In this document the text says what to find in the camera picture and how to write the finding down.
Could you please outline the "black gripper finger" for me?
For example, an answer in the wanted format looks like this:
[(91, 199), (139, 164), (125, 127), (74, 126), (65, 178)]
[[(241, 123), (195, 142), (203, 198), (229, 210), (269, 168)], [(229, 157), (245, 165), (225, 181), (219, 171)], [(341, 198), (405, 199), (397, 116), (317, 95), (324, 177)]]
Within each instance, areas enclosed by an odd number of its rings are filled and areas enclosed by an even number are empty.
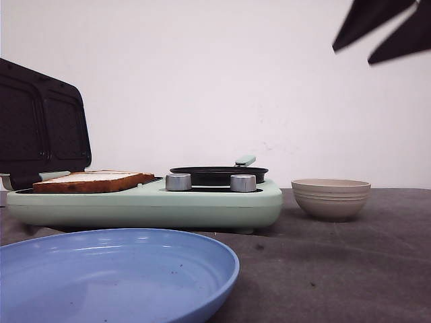
[(354, 1), (332, 44), (335, 52), (351, 45), (416, 1)]
[(430, 2), (419, 1), (416, 10), (369, 56), (373, 65), (430, 50)]

